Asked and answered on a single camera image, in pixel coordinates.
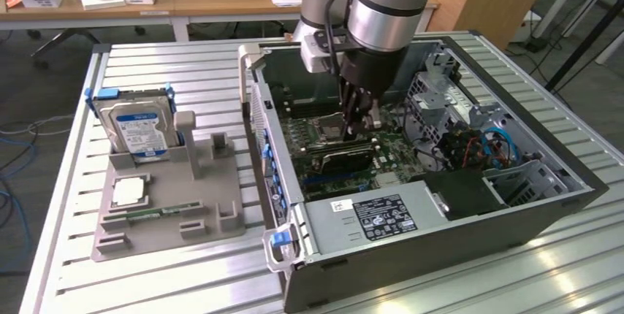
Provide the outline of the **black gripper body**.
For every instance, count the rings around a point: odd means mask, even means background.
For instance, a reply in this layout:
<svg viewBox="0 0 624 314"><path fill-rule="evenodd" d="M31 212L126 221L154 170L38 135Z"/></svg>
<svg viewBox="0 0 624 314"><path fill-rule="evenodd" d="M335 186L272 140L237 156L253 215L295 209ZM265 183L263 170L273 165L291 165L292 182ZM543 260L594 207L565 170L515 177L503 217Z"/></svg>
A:
<svg viewBox="0 0 624 314"><path fill-rule="evenodd" d="M345 51L340 76L368 92L384 92L394 83L404 57L404 48L387 53L366 48Z"/></svg>

